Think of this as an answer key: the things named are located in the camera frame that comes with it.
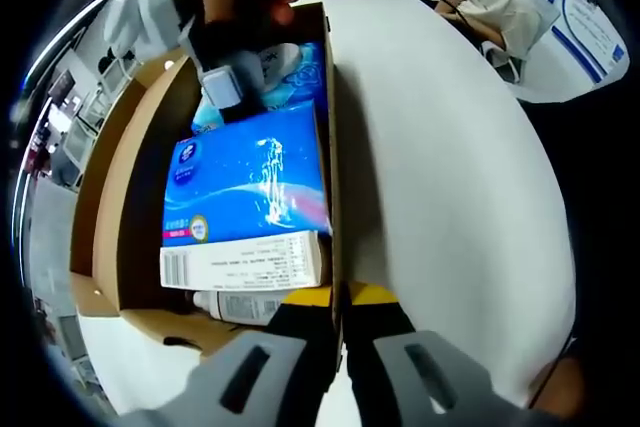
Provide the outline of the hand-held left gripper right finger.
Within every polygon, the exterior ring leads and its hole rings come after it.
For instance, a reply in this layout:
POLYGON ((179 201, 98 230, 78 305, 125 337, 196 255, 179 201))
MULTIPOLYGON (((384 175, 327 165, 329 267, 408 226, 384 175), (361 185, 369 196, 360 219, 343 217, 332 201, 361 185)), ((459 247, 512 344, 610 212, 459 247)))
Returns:
POLYGON ((378 285, 347 285, 347 372, 365 426, 550 423, 499 396, 481 364, 436 332, 417 330, 378 285))

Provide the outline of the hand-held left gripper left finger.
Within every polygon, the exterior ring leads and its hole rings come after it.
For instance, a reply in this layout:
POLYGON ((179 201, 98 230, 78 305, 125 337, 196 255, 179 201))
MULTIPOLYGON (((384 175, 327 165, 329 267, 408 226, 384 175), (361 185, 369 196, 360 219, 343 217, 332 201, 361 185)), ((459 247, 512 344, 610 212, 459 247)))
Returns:
POLYGON ((122 426, 313 426, 334 379, 333 292, 298 289, 262 330, 246 330, 196 367, 185 389, 122 426))

